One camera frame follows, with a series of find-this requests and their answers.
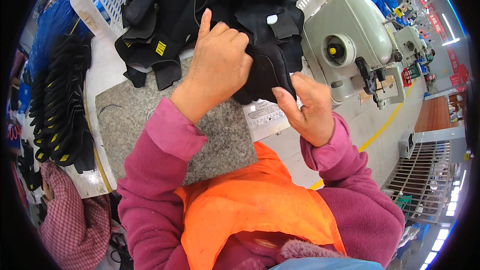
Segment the orange vest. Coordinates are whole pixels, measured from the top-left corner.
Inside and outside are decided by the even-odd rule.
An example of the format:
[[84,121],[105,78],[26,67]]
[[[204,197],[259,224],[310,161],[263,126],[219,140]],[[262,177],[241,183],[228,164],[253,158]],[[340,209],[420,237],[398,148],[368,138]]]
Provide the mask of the orange vest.
[[283,232],[346,254],[332,211],[314,190],[292,183],[278,155],[255,142],[258,162],[178,188],[181,244],[192,270],[211,270],[227,239],[241,231]]

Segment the fingernail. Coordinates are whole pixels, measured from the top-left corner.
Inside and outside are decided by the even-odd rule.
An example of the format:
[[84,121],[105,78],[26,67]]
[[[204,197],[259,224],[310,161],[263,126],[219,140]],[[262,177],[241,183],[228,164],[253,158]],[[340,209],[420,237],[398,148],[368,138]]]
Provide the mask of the fingernail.
[[275,95],[276,98],[280,98],[283,96],[283,92],[280,87],[273,87],[272,88],[272,93]]

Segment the gray stone surface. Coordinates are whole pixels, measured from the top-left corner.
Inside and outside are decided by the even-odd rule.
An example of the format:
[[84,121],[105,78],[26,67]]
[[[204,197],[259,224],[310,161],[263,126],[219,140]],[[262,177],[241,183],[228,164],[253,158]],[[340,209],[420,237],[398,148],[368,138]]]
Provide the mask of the gray stone surface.
[[[184,77],[192,58],[181,60]],[[160,99],[170,97],[180,82],[158,91],[153,72],[144,87],[124,81],[95,98],[96,114],[106,155],[116,180],[125,177],[123,162],[133,150],[144,125]],[[218,105],[197,127],[208,141],[190,161],[184,185],[216,177],[257,161],[242,107],[233,99]]]

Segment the yellow floor line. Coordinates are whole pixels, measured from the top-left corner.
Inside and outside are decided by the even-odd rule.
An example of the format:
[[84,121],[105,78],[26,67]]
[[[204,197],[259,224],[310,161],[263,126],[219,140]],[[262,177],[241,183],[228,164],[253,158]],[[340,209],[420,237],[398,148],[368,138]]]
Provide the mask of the yellow floor line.
[[[84,96],[85,96],[85,116],[87,118],[88,129],[90,129],[90,133],[93,135],[92,126],[90,125],[90,117],[88,114],[88,104],[87,104],[87,83],[85,82],[83,86]],[[97,151],[97,147],[95,146],[95,142],[93,142],[93,154],[95,156],[96,164],[98,165],[98,170],[100,171],[100,175],[102,176],[103,183],[105,184],[106,191],[111,193],[113,191],[112,187],[110,186],[109,180],[105,175],[105,171],[103,170],[102,162],[100,161],[99,152]]]
[[[407,98],[410,94],[410,91],[412,91],[413,89],[413,86],[415,85],[415,82],[417,81],[417,79],[415,79],[411,85],[411,87],[408,89],[408,92],[406,93],[406,96],[405,98]],[[358,148],[358,151],[359,152],[363,152],[373,141],[375,141],[376,138],[378,138],[386,129],[387,127],[390,126],[390,124],[392,124],[393,120],[395,119],[395,117],[397,117],[397,113],[400,109],[400,107],[403,105],[403,102],[400,103],[396,108],[395,110],[393,111],[393,113],[390,115],[390,117],[388,117],[388,120],[387,122],[385,122],[385,124],[379,129],[377,130],[377,132],[371,137],[368,139],[368,141],[366,141],[360,148]],[[311,187],[309,187],[308,189],[311,189],[311,190],[317,190],[319,189],[322,185],[324,184],[324,180],[323,178],[316,182],[314,185],[312,185]]]

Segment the red plaid shirt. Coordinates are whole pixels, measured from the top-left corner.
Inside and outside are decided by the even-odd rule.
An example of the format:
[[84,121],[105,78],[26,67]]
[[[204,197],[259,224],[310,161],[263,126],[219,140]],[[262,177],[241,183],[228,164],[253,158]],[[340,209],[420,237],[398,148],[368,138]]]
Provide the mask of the red plaid shirt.
[[109,196],[82,200],[68,175],[50,160],[41,171],[55,195],[40,225],[43,244],[64,270],[94,269],[109,245]]

